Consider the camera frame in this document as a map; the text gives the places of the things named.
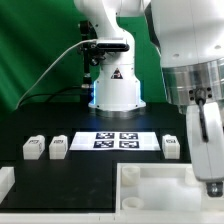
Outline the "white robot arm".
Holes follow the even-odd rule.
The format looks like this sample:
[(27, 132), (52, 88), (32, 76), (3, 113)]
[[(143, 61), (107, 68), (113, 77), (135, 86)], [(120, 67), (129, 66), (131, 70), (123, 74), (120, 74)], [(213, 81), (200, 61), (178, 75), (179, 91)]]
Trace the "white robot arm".
[(145, 107), (135, 42), (118, 17), (145, 16), (160, 55), (166, 99), (186, 115), (191, 162), (210, 197), (224, 190), (224, 0), (74, 0), (93, 26), (100, 66), (89, 107), (104, 116)]

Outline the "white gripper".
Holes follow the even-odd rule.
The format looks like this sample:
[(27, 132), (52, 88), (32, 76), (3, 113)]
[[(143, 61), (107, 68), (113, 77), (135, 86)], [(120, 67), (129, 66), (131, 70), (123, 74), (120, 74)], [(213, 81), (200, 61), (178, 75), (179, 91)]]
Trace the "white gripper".
[(191, 105), (186, 112), (187, 138), (192, 167), (197, 180), (206, 184), (209, 197), (223, 196), (224, 132), (216, 102), (203, 106), (208, 141), (202, 137), (199, 107)]

